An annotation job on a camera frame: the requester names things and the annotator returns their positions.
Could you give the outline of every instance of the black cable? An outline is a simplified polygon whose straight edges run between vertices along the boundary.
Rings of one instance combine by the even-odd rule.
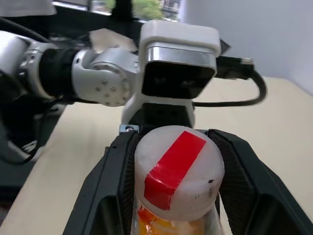
[[[260,103],[263,101],[267,94],[266,84],[263,80],[263,77],[257,72],[253,71],[251,74],[251,79],[259,88],[259,96],[255,99],[245,100],[245,101],[230,101],[230,102],[194,102],[196,107],[234,107],[234,106],[249,106]]]
[[[6,24],[8,26],[9,29],[14,29],[15,31],[11,31],[9,29],[6,29],[12,33],[17,33],[17,34],[20,34],[21,32],[24,33],[24,36],[25,37],[29,37],[29,38],[32,38],[38,42],[42,42],[42,43],[52,43],[51,41],[49,41],[47,38],[45,38],[44,36],[32,31],[31,29],[29,28],[26,28],[18,23],[14,23],[10,20],[7,20],[3,17],[0,17],[0,23],[3,23],[3,24]]]
[[[38,149],[40,148],[40,143],[39,142],[40,142],[40,140],[42,139],[42,136],[43,136],[45,119],[46,119],[50,109],[54,105],[59,103],[60,101],[61,101],[60,99],[56,99],[56,100],[50,102],[48,109],[43,113],[43,116],[41,117],[40,124],[39,124],[39,127],[38,127],[38,134],[37,134],[37,137],[36,137],[36,139],[37,139],[36,147],[35,147],[35,149],[33,149],[31,151],[30,155],[26,159],[23,159],[21,161],[14,161],[14,160],[6,158],[3,155],[0,155],[0,160],[5,162],[5,163],[7,163],[7,164],[10,164],[10,165],[24,165],[24,164],[30,162],[34,158],[34,156],[36,155]]]

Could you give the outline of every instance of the plastic bottle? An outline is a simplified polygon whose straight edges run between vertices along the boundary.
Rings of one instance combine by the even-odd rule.
[[[183,126],[145,135],[135,152],[133,235],[223,234],[214,202],[224,163],[214,142]]]

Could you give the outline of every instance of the cable connector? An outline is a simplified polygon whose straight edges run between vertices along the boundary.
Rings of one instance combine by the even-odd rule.
[[[220,56],[216,59],[217,74],[215,77],[223,79],[239,78],[247,80],[254,72],[251,58],[235,58]]]

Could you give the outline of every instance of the beige table surface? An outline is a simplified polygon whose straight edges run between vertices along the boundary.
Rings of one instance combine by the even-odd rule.
[[[284,79],[266,79],[260,105],[197,108],[196,128],[216,128],[247,140],[313,220],[313,97]],[[250,81],[214,79],[201,101],[256,96]],[[68,106],[15,200],[0,235],[61,235],[84,179],[118,134],[120,108]]]

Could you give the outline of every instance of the white wall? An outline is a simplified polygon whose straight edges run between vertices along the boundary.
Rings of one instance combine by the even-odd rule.
[[[312,0],[183,0],[180,18],[218,29],[226,55],[253,57],[262,75],[313,94]]]

